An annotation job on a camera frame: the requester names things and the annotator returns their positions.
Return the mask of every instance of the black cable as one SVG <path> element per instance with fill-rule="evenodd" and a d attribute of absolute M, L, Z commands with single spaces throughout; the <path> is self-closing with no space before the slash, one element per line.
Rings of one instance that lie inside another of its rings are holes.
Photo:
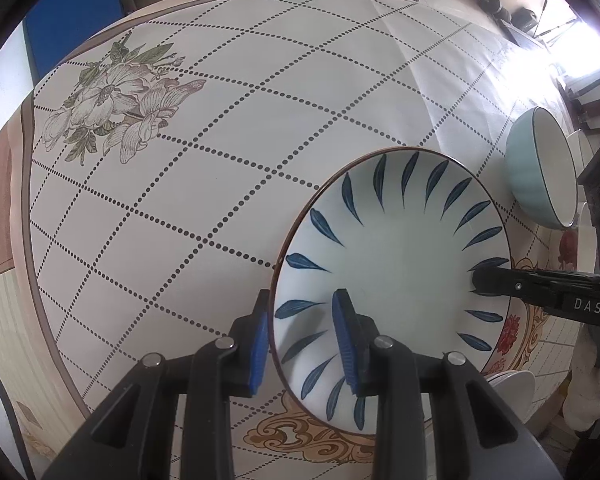
<path fill-rule="evenodd" d="M 540 27 L 540 20 L 542 20 L 542 15 L 544 14 L 544 10 L 546 9 L 546 4 L 548 3 L 548 1 L 549 0 L 544 0 L 544 4 L 542 4 L 542 11 L 540 12 L 538 22 L 536 23 L 536 30 L 534 30 L 534 33 L 531 35 L 532 38 L 536 37 L 536 32 L 538 31 L 538 27 Z"/>

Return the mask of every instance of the table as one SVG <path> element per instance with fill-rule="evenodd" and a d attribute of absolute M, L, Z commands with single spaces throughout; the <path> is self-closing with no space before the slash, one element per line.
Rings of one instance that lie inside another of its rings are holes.
<path fill-rule="evenodd" d="M 27 272 L 76 402 L 92 410 L 147 352 L 227 332 L 320 184 L 380 148 L 459 160 L 499 208 L 513 263 L 557 265 L 559 234 L 504 180 L 512 121 L 535 105 L 572 130 L 546 60 L 408 0 L 197 0 L 91 38 L 22 106 Z M 512 300 L 484 372 L 534 371 L 533 411 L 577 329 Z M 372 439 L 312 420 L 272 364 L 232 417 L 241 478 L 370 473 Z"/>

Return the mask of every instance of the white cloth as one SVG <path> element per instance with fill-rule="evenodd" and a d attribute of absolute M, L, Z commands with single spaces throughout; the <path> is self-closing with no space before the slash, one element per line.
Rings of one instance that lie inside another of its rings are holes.
<path fill-rule="evenodd" d="M 574 431 L 586 431 L 600 418 L 600 369 L 594 368 L 596 355 L 589 328 L 583 325 L 573 349 L 573 378 L 562 407 L 564 420 Z"/>

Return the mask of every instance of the silver screw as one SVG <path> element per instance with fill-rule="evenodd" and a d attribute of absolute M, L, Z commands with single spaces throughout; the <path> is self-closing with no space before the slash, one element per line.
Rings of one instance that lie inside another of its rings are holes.
<path fill-rule="evenodd" d="M 142 358 L 142 364 L 147 368 L 153 368 L 162 362 L 162 356 L 157 352 L 151 352 Z"/>
<path fill-rule="evenodd" d="M 379 335 L 374 339 L 374 345 L 378 348 L 391 348 L 394 345 L 394 340 L 387 335 Z"/>
<path fill-rule="evenodd" d="M 233 340 L 233 338 L 231 338 L 227 335 L 216 339 L 216 348 L 221 348 L 223 350 L 226 350 L 228 348 L 233 348 L 234 345 L 235 345 L 235 341 Z"/>
<path fill-rule="evenodd" d="M 447 354 L 446 358 L 455 366 L 462 366 L 466 362 L 466 357 L 464 357 L 464 355 L 460 352 L 450 352 Z"/>

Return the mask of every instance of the blue board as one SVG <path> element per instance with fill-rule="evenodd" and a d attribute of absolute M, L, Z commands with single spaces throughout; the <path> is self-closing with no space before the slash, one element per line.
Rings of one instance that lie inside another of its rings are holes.
<path fill-rule="evenodd" d="M 24 20 L 38 79 L 88 37 L 122 16 L 120 0 L 40 0 Z"/>

